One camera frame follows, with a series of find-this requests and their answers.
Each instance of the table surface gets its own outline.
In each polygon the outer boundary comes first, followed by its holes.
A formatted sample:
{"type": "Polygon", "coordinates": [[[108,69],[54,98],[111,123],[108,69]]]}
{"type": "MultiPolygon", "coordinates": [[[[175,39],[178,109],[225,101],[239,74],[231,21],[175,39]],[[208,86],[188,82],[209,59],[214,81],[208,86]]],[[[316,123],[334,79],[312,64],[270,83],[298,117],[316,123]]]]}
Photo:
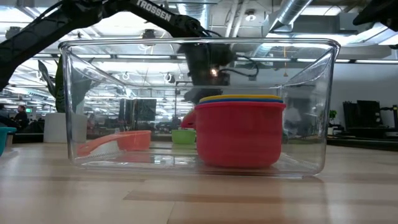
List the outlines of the table surface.
{"type": "Polygon", "coordinates": [[[398,153],[328,146],[316,177],[170,177],[84,170],[64,144],[0,157],[1,224],[398,223],[398,153]]]}

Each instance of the potted plant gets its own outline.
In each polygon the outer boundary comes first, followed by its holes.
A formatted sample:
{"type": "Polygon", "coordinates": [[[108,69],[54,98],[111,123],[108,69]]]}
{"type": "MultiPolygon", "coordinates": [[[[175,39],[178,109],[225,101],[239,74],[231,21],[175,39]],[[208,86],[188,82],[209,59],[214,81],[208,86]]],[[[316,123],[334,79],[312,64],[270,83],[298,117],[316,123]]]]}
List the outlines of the potted plant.
{"type": "MultiPolygon", "coordinates": [[[[65,92],[63,89],[63,68],[62,68],[62,56],[59,58],[57,63],[57,72],[55,74],[55,79],[50,77],[49,71],[43,62],[40,60],[39,70],[42,74],[43,79],[47,82],[47,87],[50,94],[55,98],[55,108],[56,113],[48,113],[45,116],[45,126],[44,126],[44,142],[67,142],[67,127],[66,127],[66,115],[65,115],[65,92]]],[[[93,83],[91,79],[84,76],[76,70],[72,72],[77,72],[73,75],[72,85],[72,135],[73,139],[78,142],[86,141],[86,131],[87,131],[87,116],[77,112],[78,107],[84,105],[84,98],[86,93],[98,86],[100,83],[93,83]]]]}
{"type": "Polygon", "coordinates": [[[328,134],[333,135],[333,125],[335,124],[334,120],[336,118],[337,111],[330,110],[329,111],[329,127],[328,127],[328,134]]]}

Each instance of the yellow bowl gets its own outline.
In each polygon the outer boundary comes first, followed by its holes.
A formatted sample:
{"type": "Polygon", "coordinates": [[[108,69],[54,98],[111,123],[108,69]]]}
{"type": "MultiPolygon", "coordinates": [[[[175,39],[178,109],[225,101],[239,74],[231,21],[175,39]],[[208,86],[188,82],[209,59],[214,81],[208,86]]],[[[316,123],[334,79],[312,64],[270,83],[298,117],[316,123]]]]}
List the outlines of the yellow bowl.
{"type": "Polygon", "coordinates": [[[200,99],[199,102],[208,101],[208,100],[221,100],[228,98],[254,98],[254,99],[276,99],[281,100],[280,96],[275,95],[218,95],[218,96],[208,96],[200,99]]]}

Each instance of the white planter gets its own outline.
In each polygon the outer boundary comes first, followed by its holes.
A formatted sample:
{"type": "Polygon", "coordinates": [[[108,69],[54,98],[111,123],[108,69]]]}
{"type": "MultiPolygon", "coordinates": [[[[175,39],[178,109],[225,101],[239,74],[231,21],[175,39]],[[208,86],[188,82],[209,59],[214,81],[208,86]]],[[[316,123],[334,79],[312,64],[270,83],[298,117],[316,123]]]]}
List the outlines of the white planter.
{"type": "MultiPolygon", "coordinates": [[[[65,113],[45,115],[44,142],[67,143],[67,121],[65,113]]],[[[72,114],[72,138],[75,142],[86,142],[87,116],[72,114]]]]}
{"type": "Polygon", "coordinates": [[[328,128],[328,135],[333,135],[333,128],[328,128]]]}

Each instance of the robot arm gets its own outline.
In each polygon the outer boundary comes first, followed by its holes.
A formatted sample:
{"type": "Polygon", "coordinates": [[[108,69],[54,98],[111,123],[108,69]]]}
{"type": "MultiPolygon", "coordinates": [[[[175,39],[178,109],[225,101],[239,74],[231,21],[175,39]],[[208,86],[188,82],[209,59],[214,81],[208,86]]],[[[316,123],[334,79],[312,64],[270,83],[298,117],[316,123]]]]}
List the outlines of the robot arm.
{"type": "MultiPolygon", "coordinates": [[[[63,0],[48,11],[57,7],[59,8],[47,17],[36,18],[18,34],[0,43],[0,90],[8,85],[20,64],[50,44],[75,29],[92,26],[121,11],[132,12],[165,29],[173,37],[210,37],[196,19],[175,15],[148,0],[63,0]]],[[[194,85],[227,85],[227,75],[214,77],[210,70],[213,66],[225,66],[234,59],[228,45],[185,45],[182,46],[182,52],[186,55],[194,85]]]]}
{"type": "Polygon", "coordinates": [[[368,22],[381,22],[393,31],[398,31],[398,0],[372,0],[359,15],[353,24],[358,26],[368,22]]]}

